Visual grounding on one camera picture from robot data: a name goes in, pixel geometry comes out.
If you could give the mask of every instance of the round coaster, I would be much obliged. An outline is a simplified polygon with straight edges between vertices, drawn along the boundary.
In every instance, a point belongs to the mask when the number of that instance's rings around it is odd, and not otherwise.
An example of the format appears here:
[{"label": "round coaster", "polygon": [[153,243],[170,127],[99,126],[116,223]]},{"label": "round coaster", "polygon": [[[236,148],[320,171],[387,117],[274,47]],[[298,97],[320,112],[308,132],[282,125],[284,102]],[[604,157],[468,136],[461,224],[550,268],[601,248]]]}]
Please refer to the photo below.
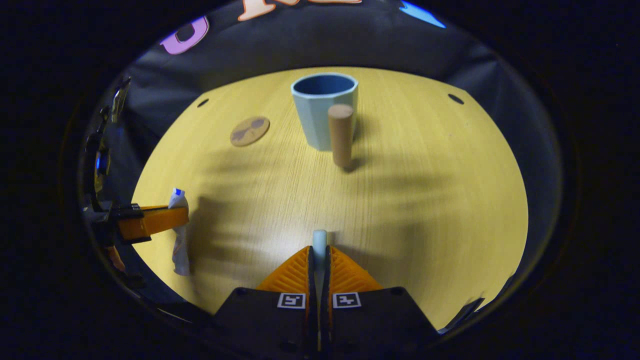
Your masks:
[{"label": "round coaster", "polygon": [[231,131],[231,144],[245,146],[256,142],[269,129],[269,119],[263,116],[250,117]]}]

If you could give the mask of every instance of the cup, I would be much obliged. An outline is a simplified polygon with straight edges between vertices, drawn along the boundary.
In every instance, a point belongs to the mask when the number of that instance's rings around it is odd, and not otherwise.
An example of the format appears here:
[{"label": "cup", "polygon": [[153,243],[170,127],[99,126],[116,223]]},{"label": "cup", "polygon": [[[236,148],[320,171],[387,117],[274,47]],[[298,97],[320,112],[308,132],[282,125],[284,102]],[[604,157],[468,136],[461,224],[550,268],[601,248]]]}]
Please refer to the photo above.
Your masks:
[{"label": "cup", "polygon": [[[309,146],[331,151],[327,111],[334,104],[347,104],[356,109],[358,81],[338,72],[322,72],[296,80],[291,84],[291,93]],[[355,130],[355,121],[354,115],[352,130]]]}]

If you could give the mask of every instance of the wooden table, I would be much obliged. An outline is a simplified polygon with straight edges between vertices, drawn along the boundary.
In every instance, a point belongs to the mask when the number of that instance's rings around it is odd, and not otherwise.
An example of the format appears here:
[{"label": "wooden table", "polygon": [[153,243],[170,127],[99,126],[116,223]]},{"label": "wooden table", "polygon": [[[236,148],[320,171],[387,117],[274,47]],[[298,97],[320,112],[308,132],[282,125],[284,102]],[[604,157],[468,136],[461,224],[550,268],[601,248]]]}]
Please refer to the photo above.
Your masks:
[{"label": "wooden table", "polygon": [[[306,144],[289,88],[325,71],[360,82],[360,166],[350,173]],[[232,146],[233,127],[256,115],[271,120],[269,131]],[[173,231],[135,249],[212,313],[233,288],[255,287],[326,229],[384,287],[406,287],[439,329],[466,303],[496,296],[527,236],[518,164],[482,107],[453,86],[388,70],[289,70],[202,94],[158,143],[132,201],[166,204],[173,187],[189,200],[193,275],[173,272]]]}]

